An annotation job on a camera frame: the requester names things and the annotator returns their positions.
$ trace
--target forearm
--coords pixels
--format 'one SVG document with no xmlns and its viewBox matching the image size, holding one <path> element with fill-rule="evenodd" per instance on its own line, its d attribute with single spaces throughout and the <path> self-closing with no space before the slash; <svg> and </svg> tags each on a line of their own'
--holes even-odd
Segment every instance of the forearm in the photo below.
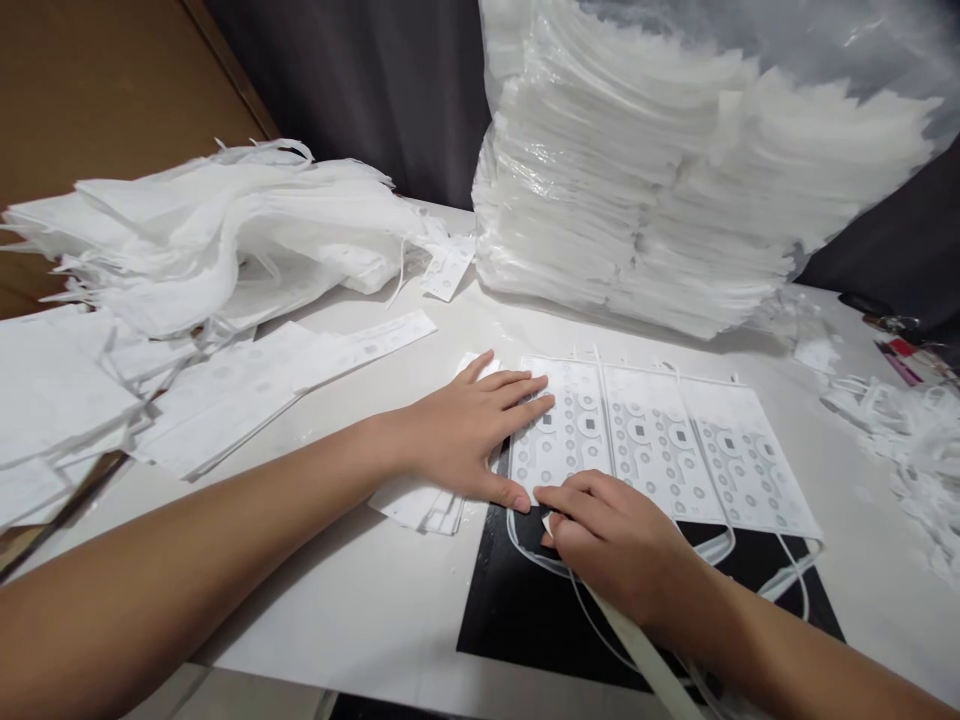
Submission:
<svg viewBox="0 0 960 720">
<path fill-rule="evenodd" d="M 383 418 L 159 508 L 0 588 L 4 716 L 116 715 L 134 704 L 395 471 Z"/>
<path fill-rule="evenodd" d="M 919 688 L 717 570 L 701 612 L 673 638 L 688 657 L 776 718 L 957 718 Z"/>
</svg>

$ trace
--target clear plastic bag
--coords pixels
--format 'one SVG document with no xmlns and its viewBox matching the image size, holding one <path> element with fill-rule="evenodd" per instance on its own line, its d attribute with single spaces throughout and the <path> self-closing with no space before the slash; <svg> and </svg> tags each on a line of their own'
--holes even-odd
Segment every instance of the clear plastic bag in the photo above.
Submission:
<svg viewBox="0 0 960 720">
<path fill-rule="evenodd" d="M 481 3 L 496 290 L 711 338 L 960 128 L 960 15 L 938 2 L 520 5 Z"/>
</svg>

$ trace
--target hand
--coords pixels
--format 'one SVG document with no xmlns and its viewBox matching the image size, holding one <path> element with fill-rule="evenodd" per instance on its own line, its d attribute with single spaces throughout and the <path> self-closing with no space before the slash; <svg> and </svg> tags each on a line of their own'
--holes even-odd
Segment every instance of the hand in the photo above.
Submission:
<svg viewBox="0 0 960 720">
<path fill-rule="evenodd" d="M 527 491 L 490 472 L 487 463 L 504 439 L 552 408 L 554 397 L 517 405 L 547 386 L 546 375 L 502 370 L 477 380 L 492 359 L 488 350 L 446 387 L 396 411 L 404 469 L 447 490 L 526 513 Z"/>
<path fill-rule="evenodd" d="M 651 500 L 595 470 L 562 487 L 538 487 L 537 500 L 558 510 L 543 544 L 637 625 L 661 630 L 672 644 L 677 624 L 695 610 L 708 566 Z"/>
</svg>

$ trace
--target dark curtain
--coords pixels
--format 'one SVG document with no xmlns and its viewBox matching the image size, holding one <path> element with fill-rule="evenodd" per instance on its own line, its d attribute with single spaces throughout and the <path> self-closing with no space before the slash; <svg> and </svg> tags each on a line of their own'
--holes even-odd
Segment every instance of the dark curtain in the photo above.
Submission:
<svg viewBox="0 0 960 720">
<path fill-rule="evenodd" d="M 960 345 L 960 141 L 810 258 L 797 282 L 883 300 Z"/>
<path fill-rule="evenodd" d="M 281 133 L 472 209 L 490 111 L 475 0 L 206 0 Z"/>
<path fill-rule="evenodd" d="M 475 0 L 207 0 L 281 131 L 410 197 L 471 209 L 490 122 Z M 960 346 L 960 144 L 813 256 L 798 282 L 856 291 Z"/>
</svg>

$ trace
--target brown wall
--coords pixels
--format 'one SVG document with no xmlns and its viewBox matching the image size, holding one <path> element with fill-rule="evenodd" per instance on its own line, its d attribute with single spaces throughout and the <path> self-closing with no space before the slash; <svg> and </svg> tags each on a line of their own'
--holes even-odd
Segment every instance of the brown wall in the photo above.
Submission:
<svg viewBox="0 0 960 720">
<path fill-rule="evenodd" d="M 0 28 L 0 209 L 264 139 L 180 0 L 3 0 Z M 0 318 L 62 289 L 47 269 L 0 254 Z"/>
</svg>

